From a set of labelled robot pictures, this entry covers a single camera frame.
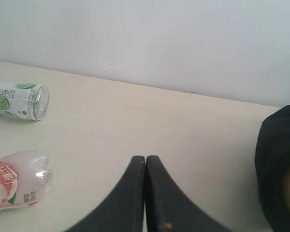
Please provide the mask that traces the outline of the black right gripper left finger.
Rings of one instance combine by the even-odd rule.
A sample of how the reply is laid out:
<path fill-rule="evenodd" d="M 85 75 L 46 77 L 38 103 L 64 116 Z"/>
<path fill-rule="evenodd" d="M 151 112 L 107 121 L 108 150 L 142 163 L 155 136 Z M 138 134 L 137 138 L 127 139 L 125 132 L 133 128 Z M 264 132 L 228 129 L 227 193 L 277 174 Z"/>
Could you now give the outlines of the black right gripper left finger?
<path fill-rule="evenodd" d="M 109 195 L 68 232 L 141 232 L 145 158 L 133 156 Z"/>

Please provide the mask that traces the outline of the black sleeved forearm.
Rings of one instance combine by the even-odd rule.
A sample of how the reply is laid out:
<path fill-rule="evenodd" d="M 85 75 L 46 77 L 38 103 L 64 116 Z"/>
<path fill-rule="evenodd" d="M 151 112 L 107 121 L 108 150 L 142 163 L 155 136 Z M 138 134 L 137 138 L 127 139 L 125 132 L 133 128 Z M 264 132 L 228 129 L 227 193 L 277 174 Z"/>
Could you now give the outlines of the black sleeved forearm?
<path fill-rule="evenodd" d="M 290 210 L 284 198 L 284 180 L 290 171 L 290 105 L 261 124 L 254 164 L 262 212 L 275 232 L 290 232 Z"/>

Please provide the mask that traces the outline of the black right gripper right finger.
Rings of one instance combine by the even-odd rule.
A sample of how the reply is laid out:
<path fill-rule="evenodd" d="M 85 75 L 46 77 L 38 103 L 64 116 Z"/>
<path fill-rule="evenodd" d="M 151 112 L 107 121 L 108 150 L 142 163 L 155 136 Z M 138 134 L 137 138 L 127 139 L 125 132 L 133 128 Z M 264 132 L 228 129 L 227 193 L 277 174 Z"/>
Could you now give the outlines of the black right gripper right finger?
<path fill-rule="evenodd" d="M 229 232 L 180 189 L 158 156 L 146 158 L 145 211 L 149 232 Z"/>

